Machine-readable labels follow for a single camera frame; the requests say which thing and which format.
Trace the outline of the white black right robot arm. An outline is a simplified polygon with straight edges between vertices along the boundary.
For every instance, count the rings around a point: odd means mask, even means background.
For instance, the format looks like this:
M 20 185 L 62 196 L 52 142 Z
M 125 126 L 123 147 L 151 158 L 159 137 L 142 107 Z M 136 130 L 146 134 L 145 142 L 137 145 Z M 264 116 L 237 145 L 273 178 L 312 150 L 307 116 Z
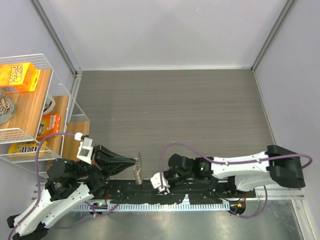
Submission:
M 164 192 L 189 178 L 207 178 L 227 179 L 226 191 L 232 197 L 273 184 L 300 189 L 306 186 L 300 158 L 300 154 L 278 145 L 269 145 L 265 151 L 238 157 L 200 154 L 188 158 L 175 153 L 168 160 L 169 169 L 156 174 L 158 183 L 153 187 Z

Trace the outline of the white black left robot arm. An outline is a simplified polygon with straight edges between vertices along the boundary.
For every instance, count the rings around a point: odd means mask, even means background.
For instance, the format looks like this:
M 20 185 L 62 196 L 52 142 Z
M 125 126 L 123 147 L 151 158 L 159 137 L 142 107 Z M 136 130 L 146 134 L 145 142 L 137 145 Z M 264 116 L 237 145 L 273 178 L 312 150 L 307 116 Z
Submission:
M 57 158 L 47 171 L 48 181 L 35 202 L 23 213 L 9 216 L 9 239 L 40 240 L 77 205 L 107 195 L 107 181 L 136 160 L 116 154 L 102 145 L 79 147 L 78 161 Z

